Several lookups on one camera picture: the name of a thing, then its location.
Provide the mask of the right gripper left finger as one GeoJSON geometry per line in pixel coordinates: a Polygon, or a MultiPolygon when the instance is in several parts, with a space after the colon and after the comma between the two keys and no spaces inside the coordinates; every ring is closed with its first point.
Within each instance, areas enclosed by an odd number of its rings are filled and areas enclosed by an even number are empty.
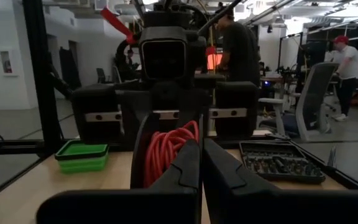
{"type": "Polygon", "coordinates": [[[48,198],[36,213],[44,224],[200,223],[199,145],[188,140],[150,187],[69,190],[48,198]]]}

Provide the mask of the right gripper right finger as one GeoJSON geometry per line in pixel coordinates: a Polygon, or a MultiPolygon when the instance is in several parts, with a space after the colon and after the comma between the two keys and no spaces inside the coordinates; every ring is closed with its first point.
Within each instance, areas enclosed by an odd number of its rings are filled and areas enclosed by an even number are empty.
{"type": "Polygon", "coordinates": [[[358,190],[282,190],[212,139],[204,140],[203,187],[211,223],[358,223],[358,190]]]}

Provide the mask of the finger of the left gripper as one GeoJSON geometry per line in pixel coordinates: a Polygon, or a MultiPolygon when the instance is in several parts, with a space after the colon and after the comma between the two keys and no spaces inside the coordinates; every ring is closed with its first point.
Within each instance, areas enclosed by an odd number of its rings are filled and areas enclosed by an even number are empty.
{"type": "Polygon", "coordinates": [[[121,95],[122,125],[126,147],[134,147],[143,119],[152,112],[148,91],[124,91],[121,95]]]}
{"type": "Polygon", "coordinates": [[[178,126],[194,120],[201,130],[201,137],[208,136],[210,95],[207,90],[193,88],[182,90],[179,95],[178,126]]]}

